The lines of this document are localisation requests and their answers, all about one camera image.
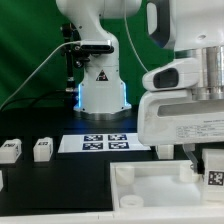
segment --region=warning label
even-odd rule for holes
[[[108,81],[108,78],[104,72],[104,70],[102,70],[99,74],[99,76],[97,77],[96,81]]]

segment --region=white block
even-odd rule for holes
[[[0,191],[2,190],[4,184],[3,184],[3,177],[2,177],[2,171],[0,170]]]
[[[39,139],[33,148],[33,155],[35,162],[48,162],[53,153],[53,139],[42,138]]]
[[[15,163],[21,154],[21,140],[7,140],[0,148],[0,164]]]
[[[205,166],[202,200],[209,203],[224,203],[224,150],[204,149]]]
[[[173,159],[174,158],[174,145],[158,145],[156,152],[159,159]]]

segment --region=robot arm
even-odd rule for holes
[[[131,108],[126,102],[125,83],[119,75],[118,40],[100,24],[100,19],[123,18],[125,8],[127,16],[135,14],[142,0],[127,0],[126,7],[125,1],[56,0],[61,13],[78,30],[82,49],[109,51],[97,55],[89,52],[90,61],[84,66],[84,80],[79,86],[79,103],[74,108],[78,116],[107,120],[123,116]]]

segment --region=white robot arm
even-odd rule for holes
[[[150,0],[149,35],[175,59],[145,74],[138,132],[146,145],[224,140],[224,1]]]
[[[123,18],[124,10],[131,16],[141,0],[56,0],[59,10],[77,28],[87,48],[113,47],[111,54],[93,54],[84,68],[84,80],[79,86],[76,113],[90,119],[112,119],[127,113],[125,83],[119,75],[119,44],[117,38],[105,31],[100,19]]]

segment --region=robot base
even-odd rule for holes
[[[110,114],[110,113],[87,113],[84,111],[74,110],[74,115],[76,117],[88,119],[88,120],[96,120],[96,121],[105,121],[105,120],[115,120],[122,117],[128,117],[131,115],[131,108],[124,109],[122,111]]]

